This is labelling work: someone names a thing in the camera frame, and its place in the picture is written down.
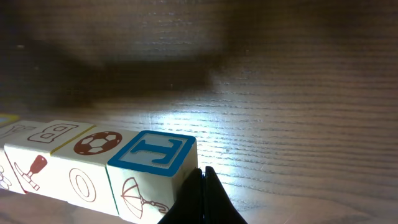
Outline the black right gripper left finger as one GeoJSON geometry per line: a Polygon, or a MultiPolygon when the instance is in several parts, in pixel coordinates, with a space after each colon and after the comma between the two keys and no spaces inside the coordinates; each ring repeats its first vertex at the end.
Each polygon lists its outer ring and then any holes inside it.
{"type": "Polygon", "coordinates": [[[158,224],[200,224],[202,214],[202,171],[195,168],[183,182],[172,208],[158,224]]]}

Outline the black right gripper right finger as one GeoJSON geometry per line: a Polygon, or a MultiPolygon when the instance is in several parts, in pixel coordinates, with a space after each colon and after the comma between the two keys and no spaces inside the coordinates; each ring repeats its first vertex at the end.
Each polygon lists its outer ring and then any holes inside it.
{"type": "Polygon", "coordinates": [[[247,224],[231,203],[214,168],[205,167],[203,211],[206,224],[247,224]]]}

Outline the wooden block blue X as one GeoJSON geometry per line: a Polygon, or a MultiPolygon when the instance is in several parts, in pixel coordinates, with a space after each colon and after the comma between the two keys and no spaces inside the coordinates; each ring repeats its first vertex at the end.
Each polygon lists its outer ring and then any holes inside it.
{"type": "Polygon", "coordinates": [[[66,200],[62,161],[53,154],[93,127],[90,123],[53,120],[7,141],[4,149],[22,188],[66,200]]]}

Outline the wooden block bee picture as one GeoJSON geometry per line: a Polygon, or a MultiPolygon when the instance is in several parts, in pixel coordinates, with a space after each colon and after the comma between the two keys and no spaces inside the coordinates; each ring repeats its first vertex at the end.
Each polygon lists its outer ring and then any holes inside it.
{"type": "Polygon", "coordinates": [[[47,166],[47,156],[35,149],[34,134],[45,123],[21,120],[1,128],[1,188],[20,194],[37,192],[37,174],[47,166]]]}

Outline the wooden block green J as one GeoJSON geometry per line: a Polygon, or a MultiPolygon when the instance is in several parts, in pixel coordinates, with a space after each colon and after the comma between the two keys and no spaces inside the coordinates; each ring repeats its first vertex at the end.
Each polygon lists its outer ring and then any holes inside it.
{"type": "Polygon", "coordinates": [[[141,131],[106,165],[119,216],[133,223],[158,223],[197,166],[195,137],[141,131]]]}

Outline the wooden block umbrella seven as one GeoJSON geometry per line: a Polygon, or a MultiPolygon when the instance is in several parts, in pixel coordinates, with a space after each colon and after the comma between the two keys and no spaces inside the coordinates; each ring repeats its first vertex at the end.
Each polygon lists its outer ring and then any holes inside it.
{"type": "Polygon", "coordinates": [[[15,114],[0,114],[0,127],[4,127],[7,125],[10,125],[12,123],[15,123],[16,121],[19,121],[19,116],[15,114]]]}

